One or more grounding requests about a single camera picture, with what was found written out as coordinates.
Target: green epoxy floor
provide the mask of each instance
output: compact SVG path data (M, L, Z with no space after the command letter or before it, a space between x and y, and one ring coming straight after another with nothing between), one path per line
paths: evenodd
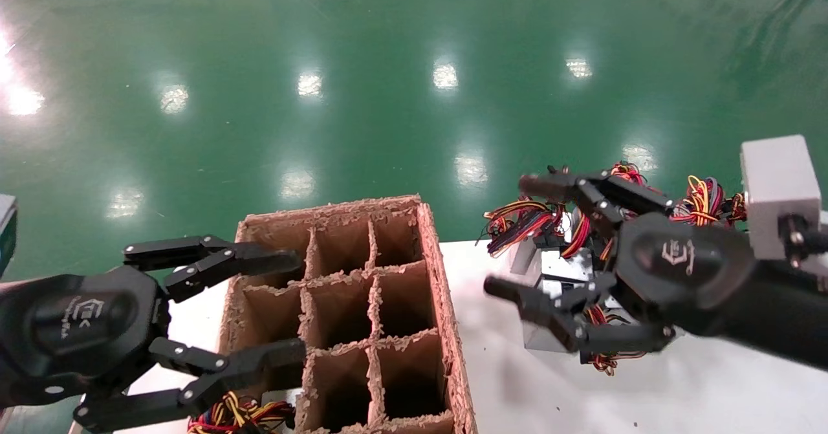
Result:
M828 180L826 0L0 0L0 53L5 280L402 193L473 239L523 172L730 188L742 140L790 133ZM73 403L10 432L62 434Z

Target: colorful wire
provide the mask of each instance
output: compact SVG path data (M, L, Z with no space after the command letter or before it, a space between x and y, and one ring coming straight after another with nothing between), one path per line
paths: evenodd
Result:
M480 237L488 234L491 238L487 248L492 257L499 257L509 246L520 243L532 234L552 228L556 235L565 208L561 205L547 207L546 204L523 196L514 203L484 213L487 224Z
M736 221L747 219L745 195L736 193L727 199L725 190L715 178L700 180L690 175L686 198L675 207L671 219L690 225L710 225L726 220L733 226Z
M632 162L624 162L622 160L621 162L616 163L613 168L609 170L609 174L616 175L616 177L620 177L634 184L639 184L639 186L647 186L647 178L644 177L644 175L641 175L641 171L639 171L638 166Z
M589 230L591 230L591 228L592 226L589 224L589 218L582 213L578 219L578 227L576 227L574 233L572 233L572 241L567 248L561 252L561 257L569 259L576 255L578 250L580 250L586 243L586 239L589 237Z
M620 321L624 325L629 325L630 321L618 315L605 315L601 307L592 307L583 312L592 325L609 325L615 320ZM598 371L605 373L608 376L615 375L615 369L618 368L619 360L636 360L645 355L645 352L611 352L592 355L592 366Z
M224 434L236 431L245 423L254 423L271 431L295 413L287 402L269 402L260 407L252 396L242 399L245 401L242 402L235 393L227 392L221 402L201 416L190 419L188 434Z

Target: table surface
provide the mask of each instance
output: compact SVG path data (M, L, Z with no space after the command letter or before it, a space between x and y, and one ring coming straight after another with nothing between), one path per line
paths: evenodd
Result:
M828 373L721 340L680 337L660 354L618 364L615 377L571 354L527 351L515 307L483 292L508 258L482 243L441 243L480 434L778 434L823 432ZM514 277L526 281L525 277ZM226 284L171 308L169 337L215 348ZM154 368L134 393L182 387L189 376ZM183 434L170 422L129 434Z

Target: robotic arm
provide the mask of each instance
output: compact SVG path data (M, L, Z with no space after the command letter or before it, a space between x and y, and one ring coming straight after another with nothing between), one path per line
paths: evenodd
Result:
M6 228L4 237L13 237L13 224ZM11 251L4 248L4 256ZM145 273L174 266L186 267L163 286ZM302 266L295 251L210 235L127 246L124 265L95 276L0 284L0 407L85 393L74 418L95 433L198 416L229 390L260 381L266 367L301 363L305 345L282 340L227 356L188 348L166 337L168 301L192 298L236 274ZM122 394L156 363L198 379L184 389Z
M790 143L779 140L771 145ZM601 235L615 239L613 249L606 269L594 280L557 298L498 277L486 279L486 292L514 301L521 319L548 328L570 352L660 351L679 326L828 370L828 295L822 278L813 273L820 271L820 264L811 263L811 272L804 270L805 260L817 260L815 255L825 252L828 243L809 212L813 192L807 193L805 203L792 202L790 190L766 196L749 166L754 163L749 150L743 147L743 172L746 182L753 182L748 187L759 192L748 199L755 208L773 213L772 228L763 232L772 237L754 239L754 234L748 237L716 225L671 222L670 199L607 172L523 177L520 188L527 195L576 203ZM794 179L808 175L789 172ZM801 188L801 178L797 183ZM625 220L618 208L637 216ZM753 228L751 204L748 218ZM757 258L757 244L777 244L781 259ZM591 325L576 319L607 296L617 299L638 324Z

